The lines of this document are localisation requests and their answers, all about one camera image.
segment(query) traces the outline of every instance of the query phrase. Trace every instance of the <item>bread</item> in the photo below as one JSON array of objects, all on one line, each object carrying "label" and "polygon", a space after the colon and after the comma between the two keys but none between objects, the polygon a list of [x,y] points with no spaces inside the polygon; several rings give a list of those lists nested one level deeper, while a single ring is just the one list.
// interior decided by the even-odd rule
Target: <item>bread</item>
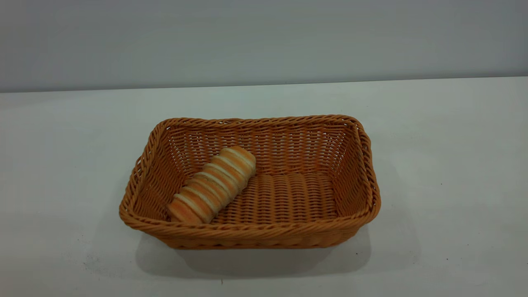
[{"label": "bread", "polygon": [[247,186],[256,159],[239,146],[225,147],[186,182],[167,206],[171,221],[208,224]]}]

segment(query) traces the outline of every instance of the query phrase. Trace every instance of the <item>table surface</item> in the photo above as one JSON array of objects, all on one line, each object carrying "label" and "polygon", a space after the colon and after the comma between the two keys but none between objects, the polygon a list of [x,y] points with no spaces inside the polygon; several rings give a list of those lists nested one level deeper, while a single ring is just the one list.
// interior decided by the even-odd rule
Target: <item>table surface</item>
[{"label": "table surface", "polygon": [[[382,208],[308,250],[173,250],[118,205],[171,117],[356,117]],[[0,94],[3,296],[525,296],[528,78]]]}]

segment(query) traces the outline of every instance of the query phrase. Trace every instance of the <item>gray wall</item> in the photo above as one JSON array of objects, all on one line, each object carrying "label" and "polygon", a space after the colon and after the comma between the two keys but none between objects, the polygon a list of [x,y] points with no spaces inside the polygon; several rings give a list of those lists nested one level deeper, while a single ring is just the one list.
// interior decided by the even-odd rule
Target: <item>gray wall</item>
[{"label": "gray wall", "polygon": [[528,75],[525,0],[1,0],[0,91]]}]

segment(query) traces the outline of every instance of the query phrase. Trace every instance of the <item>basket bottom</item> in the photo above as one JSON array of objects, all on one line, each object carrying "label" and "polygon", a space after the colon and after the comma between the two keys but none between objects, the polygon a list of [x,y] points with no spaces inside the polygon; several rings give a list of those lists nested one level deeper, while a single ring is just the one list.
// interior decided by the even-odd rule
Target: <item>basket bottom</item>
[{"label": "basket bottom", "polygon": [[337,217],[332,181],[325,172],[258,174],[212,224],[312,222]]}]

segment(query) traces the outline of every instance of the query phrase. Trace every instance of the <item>wicker basket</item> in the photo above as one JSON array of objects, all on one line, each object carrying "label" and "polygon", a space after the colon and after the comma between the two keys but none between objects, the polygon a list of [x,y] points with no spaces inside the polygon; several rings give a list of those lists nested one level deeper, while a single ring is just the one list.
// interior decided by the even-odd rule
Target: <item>wicker basket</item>
[{"label": "wicker basket", "polygon": [[[243,193],[210,224],[170,222],[173,194],[233,145],[257,158]],[[173,248],[313,248],[354,236],[380,205],[370,140],[355,118],[174,118],[150,134],[119,215]]]}]

